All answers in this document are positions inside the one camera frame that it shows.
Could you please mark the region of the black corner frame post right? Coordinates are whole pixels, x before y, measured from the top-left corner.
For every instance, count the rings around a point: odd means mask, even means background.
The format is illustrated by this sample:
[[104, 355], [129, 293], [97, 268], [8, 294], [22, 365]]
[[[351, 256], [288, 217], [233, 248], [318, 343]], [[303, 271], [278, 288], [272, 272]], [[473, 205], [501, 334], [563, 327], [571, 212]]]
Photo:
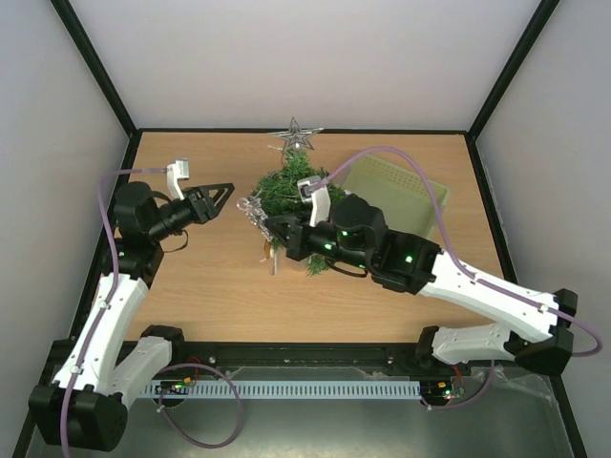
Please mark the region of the black corner frame post right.
[[472, 143], [475, 143], [484, 131], [486, 125], [495, 112], [495, 109], [502, 100], [503, 96], [506, 94], [531, 49], [537, 43], [538, 38], [553, 16], [559, 3], [559, 0], [541, 0], [538, 2], [535, 11], [528, 21], [524, 31], [518, 38], [500, 74], [495, 80], [493, 87], [486, 96], [470, 129], [468, 130], [467, 138]]

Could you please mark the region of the light green plastic basket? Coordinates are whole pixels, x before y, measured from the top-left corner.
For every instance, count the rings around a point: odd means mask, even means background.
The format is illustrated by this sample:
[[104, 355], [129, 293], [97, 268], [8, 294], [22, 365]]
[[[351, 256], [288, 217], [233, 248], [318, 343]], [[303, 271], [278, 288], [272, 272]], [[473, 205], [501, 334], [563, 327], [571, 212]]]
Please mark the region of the light green plastic basket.
[[390, 229], [433, 237], [437, 218], [417, 173], [375, 156], [363, 156], [335, 178], [335, 183], [379, 208]]

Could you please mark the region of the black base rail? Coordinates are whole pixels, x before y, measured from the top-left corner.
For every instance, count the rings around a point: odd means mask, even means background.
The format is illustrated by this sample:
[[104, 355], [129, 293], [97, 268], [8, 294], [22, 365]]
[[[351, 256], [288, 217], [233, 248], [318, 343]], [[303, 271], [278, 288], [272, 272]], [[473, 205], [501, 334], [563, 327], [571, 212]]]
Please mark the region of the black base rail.
[[368, 373], [408, 376], [417, 380], [467, 376], [466, 364], [444, 365], [416, 358], [415, 343], [220, 343], [171, 344], [171, 362], [189, 359], [221, 370], [240, 367], [357, 367]]

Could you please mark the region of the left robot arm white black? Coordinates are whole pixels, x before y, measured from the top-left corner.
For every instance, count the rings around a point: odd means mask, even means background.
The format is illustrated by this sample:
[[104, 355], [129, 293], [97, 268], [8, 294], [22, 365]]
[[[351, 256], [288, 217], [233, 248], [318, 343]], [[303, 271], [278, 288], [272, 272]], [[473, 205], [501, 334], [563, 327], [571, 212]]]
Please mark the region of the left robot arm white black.
[[95, 299], [70, 355], [47, 385], [29, 399], [33, 421], [48, 445], [64, 449], [115, 449], [140, 391], [182, 355], [184, 336], [172, 326], [151, 325], [125, 359], [119, 357], [132, 318], [164, 257], [161, 246], [191, 224], [216, 218], [235, 187], [219, 183], [176, 190], [163, 204], [143, 181], [114, 194], [115, 222]]

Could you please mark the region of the small green christmas tree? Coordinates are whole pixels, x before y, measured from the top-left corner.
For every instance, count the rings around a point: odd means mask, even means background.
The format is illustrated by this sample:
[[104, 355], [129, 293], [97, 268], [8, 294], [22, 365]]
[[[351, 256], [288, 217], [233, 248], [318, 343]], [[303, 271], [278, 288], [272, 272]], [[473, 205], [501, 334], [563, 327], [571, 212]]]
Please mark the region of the small green christmas tree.
[[[311, 176], [326, 177], [329, 175], [329, 172], [322, 167], [315, 169], [311, 165], [308, 155], [297, 156], [297, 161], [299, 162], [298, 180]], [[264, 183], [261, 178], [251, 196], [259, 196], [262, 201], [263, 209], [269, 217], [276, 217], [304, 210], [311, 211], [311, 205], [303, 203], [298, 196], [297, 181], [295, 184], [289, 186], [281, 184], [268, 185]], [[333, 184], [329, 184], [327, 189], [331, 203], [336, 203], [347, 196], [343, 189]], [[303, 261], [305, 262], [305, 272], [308, 276], [319, 275], [328, 270], [324, 258], [320, 255], [312, 255]]]

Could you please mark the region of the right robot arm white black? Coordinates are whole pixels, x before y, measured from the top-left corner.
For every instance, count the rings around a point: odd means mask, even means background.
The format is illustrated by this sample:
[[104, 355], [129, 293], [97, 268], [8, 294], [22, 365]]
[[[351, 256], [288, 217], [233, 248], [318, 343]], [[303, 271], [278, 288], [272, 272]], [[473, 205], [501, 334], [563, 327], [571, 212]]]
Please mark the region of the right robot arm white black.
[[453, 260], [433, 241], [390, 229], [383, 212], [357, 196], [333, 204], [327, 219], [311, 223], [310, 216], [303, 211], [266, 220], [288, 258], [320, 255], [330, 264], [361, 268], [385, 289], [452, 302], [490, 319], [480, 326], [424, 328], [416, 350], [423, 371], [495, 360], [558, 376], [571, 359], [575, 292], [528, 290]]

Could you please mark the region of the clear led string lights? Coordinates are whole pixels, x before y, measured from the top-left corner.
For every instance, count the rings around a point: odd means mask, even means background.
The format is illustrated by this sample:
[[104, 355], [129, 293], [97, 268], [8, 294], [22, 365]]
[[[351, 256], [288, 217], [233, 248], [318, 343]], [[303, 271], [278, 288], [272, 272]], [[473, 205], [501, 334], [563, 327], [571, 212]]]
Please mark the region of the clear led string lights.
[[289, 186], [295, 184], [298, 180], [297, 175], [299, 172], [299, 162], [297, 161], [295, 151], [273, 145], [268, 145], [267, 148], [280, 154], [281, 167], [278, 170], [268, 172], [262, 178], [262, 181], [268, 185], [281, 184]]

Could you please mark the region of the black corner frame post left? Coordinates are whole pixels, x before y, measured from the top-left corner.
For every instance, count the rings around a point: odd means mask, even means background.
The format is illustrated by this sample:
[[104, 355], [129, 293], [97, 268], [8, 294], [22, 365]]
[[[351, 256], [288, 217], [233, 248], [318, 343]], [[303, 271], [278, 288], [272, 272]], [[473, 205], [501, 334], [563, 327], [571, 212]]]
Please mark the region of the black corner frame post left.
[[51, 0], [51, 5], [74, 42], [98, 88], [103, 93], [122, 130], [129, 138], [132, 138], [137, 132], [136, 124], [129, 115], [72, 3], [68, 0]]

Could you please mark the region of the black corner frame post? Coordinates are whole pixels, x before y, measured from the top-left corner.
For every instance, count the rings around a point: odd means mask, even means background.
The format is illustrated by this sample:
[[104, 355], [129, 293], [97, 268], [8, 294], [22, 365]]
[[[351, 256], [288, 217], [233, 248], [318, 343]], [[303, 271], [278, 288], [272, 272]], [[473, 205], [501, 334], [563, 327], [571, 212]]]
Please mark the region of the black corner frame post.
[[68, 0], [51, 0], [51, 5], [74, 42], [98, 88], [103, 93], [122, 130], [129, 138], [132, 138], [137, 132], [136, 124], [129, 115], [72, 3]]
[[503, 96], [506, 94], [531, 49], [537, 43], [538, 38], [553, 16], [559, 3], [559, 0], [541, 0], [538, 2], [535, 11], [528, 21], [524, 31], [518, 38], [500, 74], [495, 80], [493, 87], [486, 96], [470, 129], [468, 130], [467, 138], [472, 143], [475, 143], [484, 131], [486, 125], [495, 112], [495, 109], [502, 100]]

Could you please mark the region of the silver star ornament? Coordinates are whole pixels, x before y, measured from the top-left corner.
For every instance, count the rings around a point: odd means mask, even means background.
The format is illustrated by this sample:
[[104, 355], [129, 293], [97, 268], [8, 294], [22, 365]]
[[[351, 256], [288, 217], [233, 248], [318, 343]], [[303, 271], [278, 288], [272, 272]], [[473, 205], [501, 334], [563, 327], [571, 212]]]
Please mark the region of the silver star ornament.
[[281, 163], [284, 164], [287, 159], [292, 159], [295, 156], [305, 156], [307, 150], [314, 151], [315, 148], [311, 139], [324, 130], [324, 127], [303, 128], [297, 119], [292, 116], [285, 130], [270, 132], [268, 135], [283, 142], [283, 146], [276, 147], [276, 150], [281, 152]]

